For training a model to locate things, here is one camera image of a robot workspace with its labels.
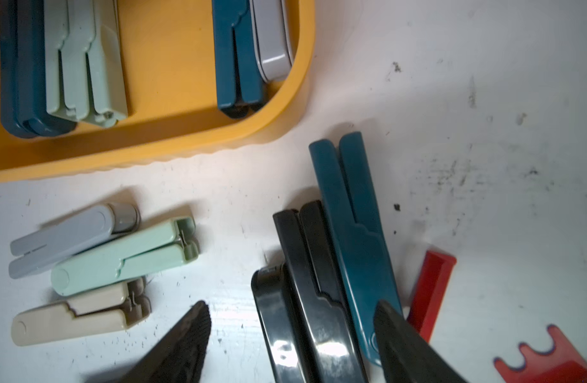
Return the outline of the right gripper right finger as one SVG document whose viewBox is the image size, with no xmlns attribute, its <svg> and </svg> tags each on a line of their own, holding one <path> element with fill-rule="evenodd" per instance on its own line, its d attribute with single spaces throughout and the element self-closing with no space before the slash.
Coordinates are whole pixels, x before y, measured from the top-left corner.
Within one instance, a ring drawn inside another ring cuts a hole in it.
<svg viewBox="0 0 587 383">
<path fill-rule="evenodd" d="M 392 305 L 377 303 L 373 325 L 387 382 L 463 382 Z"/>
</svg>

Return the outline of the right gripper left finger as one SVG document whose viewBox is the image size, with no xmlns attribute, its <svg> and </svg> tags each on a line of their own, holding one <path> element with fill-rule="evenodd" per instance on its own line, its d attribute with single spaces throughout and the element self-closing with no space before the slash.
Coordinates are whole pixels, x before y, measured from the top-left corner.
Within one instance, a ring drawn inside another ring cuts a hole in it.
<svg viewBox="0 0 587 383">
<path fill-rule="evenodd" d="M 200 300 L 118 381 L 200 381 L 211 331 L 209 306 Z"/>
</svg>

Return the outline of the black pliers pair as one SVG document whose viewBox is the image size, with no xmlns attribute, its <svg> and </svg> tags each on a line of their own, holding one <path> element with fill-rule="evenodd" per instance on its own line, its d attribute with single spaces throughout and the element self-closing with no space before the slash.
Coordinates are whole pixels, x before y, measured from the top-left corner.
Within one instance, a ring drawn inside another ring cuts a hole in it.
<svg viewBox="0 0 587 383">
<path fill-rule="evenodd" d="M 305 338 L 298 323 L 286 266 L 255 271 L 251 289 L 276 382 L 312 382 Z"/>
</svg>

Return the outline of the dark teal pliers bottom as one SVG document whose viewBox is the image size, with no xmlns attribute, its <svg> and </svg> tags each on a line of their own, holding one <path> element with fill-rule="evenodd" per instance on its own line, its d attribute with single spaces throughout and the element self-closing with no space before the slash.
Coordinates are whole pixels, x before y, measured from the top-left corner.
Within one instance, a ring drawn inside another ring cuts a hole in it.
<svg viewBox="0 0 587 383">
<path fill-rule="evenodd" d="M 44 33 L 43 1 L 18 1 L 18 120 L 36 136 L 58 137 L 72 132 L 76 124 L 46 110 Z"/>
</svg>

